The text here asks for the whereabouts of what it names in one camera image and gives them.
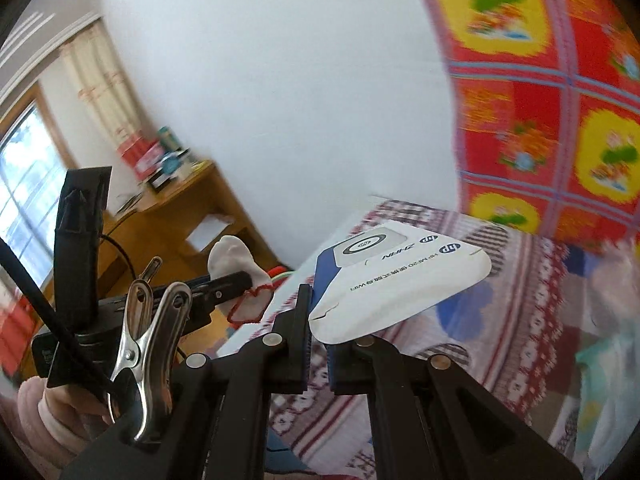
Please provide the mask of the left hand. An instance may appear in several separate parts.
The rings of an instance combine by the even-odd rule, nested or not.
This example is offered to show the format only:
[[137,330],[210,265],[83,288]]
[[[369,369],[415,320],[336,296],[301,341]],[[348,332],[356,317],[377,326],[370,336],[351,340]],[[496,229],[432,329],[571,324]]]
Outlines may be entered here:
[[69,430],[80,434],[85,417],[110,422],[106,406],[91,392],[76,385],[45,388],[43,399],[51,415]]

